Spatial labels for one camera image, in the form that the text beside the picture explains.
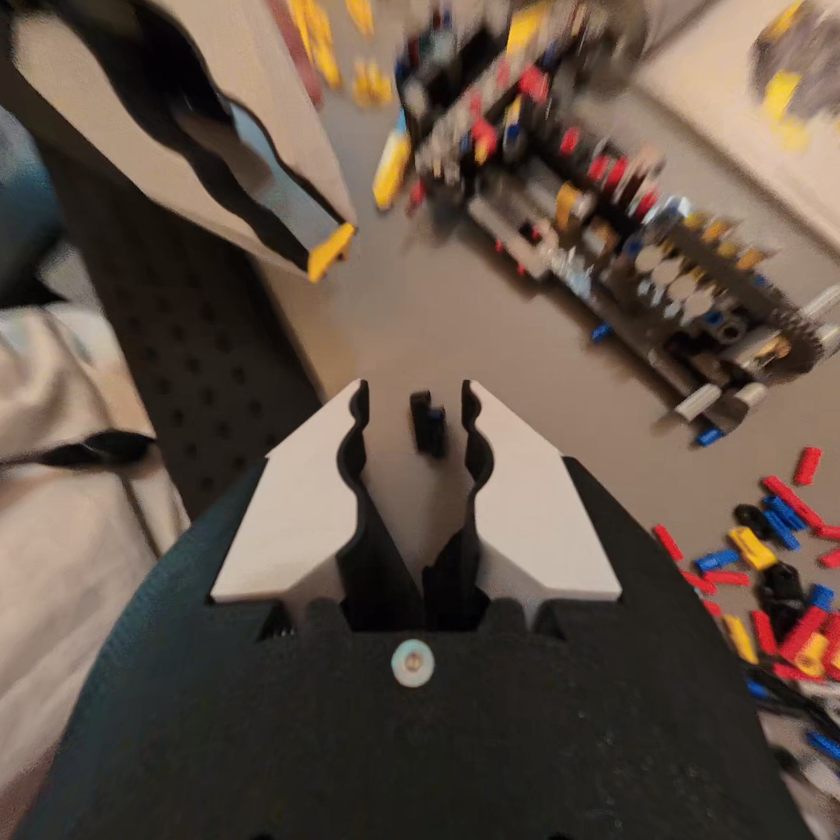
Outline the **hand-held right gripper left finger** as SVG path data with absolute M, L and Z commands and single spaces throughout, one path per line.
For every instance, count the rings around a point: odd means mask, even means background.
M 359 502 L 340 470 L 353 380 L 273 447 L 210 596 L 215 603 L 310 603 L 345 597 L 339 552 L 355 536 Z

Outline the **lego instruction booklet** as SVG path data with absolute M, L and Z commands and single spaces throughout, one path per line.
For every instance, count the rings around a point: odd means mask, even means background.
M 839 246 L 839 2 L 645 2 L 637 83 Z

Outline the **yellow lego connector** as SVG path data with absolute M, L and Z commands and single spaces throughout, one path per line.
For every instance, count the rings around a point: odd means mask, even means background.
M 342 224 L 326 240 L 310 251 L 307 273 L 311 283 L 320 282 L 336 262 L 346 258 L 355 233 L 355 226 Z

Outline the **pile of small lego pins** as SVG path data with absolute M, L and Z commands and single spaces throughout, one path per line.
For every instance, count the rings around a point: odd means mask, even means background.
M 838 802 L 838 580 L 807 582 L 795 564 L 813 538 L 816 572 L 838 572 L 838 524 L 802 497 L 822 457 L 805 447 L 792 478 L 760 478 L 761 498 L 732 510 L 719 549 L 689 560 L 664 524 L 652 535 L 720 627 L 758 711 L 798 739 L 773 747 L 782 771 Z

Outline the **lego car model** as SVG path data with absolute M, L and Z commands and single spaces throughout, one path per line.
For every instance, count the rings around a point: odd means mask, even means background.
M 773 251 L 738 220 L 665 196 L 656 150 L 626 152 L 574 119 L 584 92 L 624 81 L 694 2 L 412 2 L 395 61 L 409 161 L 406 205 L 468 216 L 534 280 L 556 279 L 681 398 L 675 411 L 734 431 L 777 382 L 838 353 L 838 286 L 806 305 L 760 271 Z

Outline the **black foam mat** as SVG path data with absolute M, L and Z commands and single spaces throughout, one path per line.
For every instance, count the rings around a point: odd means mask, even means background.
M 322 400 L 241 249 L 36 144 L 195 519 Z

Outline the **black lego piece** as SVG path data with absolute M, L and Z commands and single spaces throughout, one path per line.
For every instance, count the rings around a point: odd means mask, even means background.
M 433 404 L 430 391 L 412 393 L 409 408 L 416 451 L 433 459 L 445 458 L 448 448 L 445 408 Z

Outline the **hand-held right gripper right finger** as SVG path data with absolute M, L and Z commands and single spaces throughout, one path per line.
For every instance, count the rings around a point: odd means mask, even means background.
M 561 452 L 475 380 L 462 390 L 476 587 L 535 624 L 551 601 L 615 603 L 623 588 Z

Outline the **pile of yellow lego beams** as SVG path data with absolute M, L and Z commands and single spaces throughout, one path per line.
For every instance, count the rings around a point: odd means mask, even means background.
M 330 91 L 343 89 L 343 75 L 335 50 L 329 14 L 321 2 L 286 1 L 291 21 L 301 39 L 305 57 Z M 368 41 L 375 36 L 373 7 L 368 1 L 343 2 L 349 21 Z M 373 58 L 353 63 L 352 100 L 361 109 L 382 108 L 395 99 L 391 79 Z

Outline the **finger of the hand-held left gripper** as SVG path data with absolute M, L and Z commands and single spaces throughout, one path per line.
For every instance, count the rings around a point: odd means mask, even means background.
M 158 2 L 169 56 L 167 105 L 179 123 L 231 169 L 233 153 L 211 141 L 209 123 L 233 128 L 267 175 L 238 175 L 309 251 L 342 224 L 356 227 L 350 193 L 279 19 L 284 2 Z
M 231 169 L 164 107 L 126 107 L 98 58 L 53 14 L 13 15 L 12 62 L 48 105 L 154 203 L 251 255 L 310 275 L 310 251 L 238 175 L 268 170 L 233 128 L 205 122 L 219 150 L 245 168 Z

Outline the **yellow lego panel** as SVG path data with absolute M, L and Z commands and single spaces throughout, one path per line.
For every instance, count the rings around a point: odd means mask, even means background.
M 404 129 L 389 132 L 374 173 L 372 194 L 376 209 L 388 212 L 401 191 L 412 156 L 410 137 Z

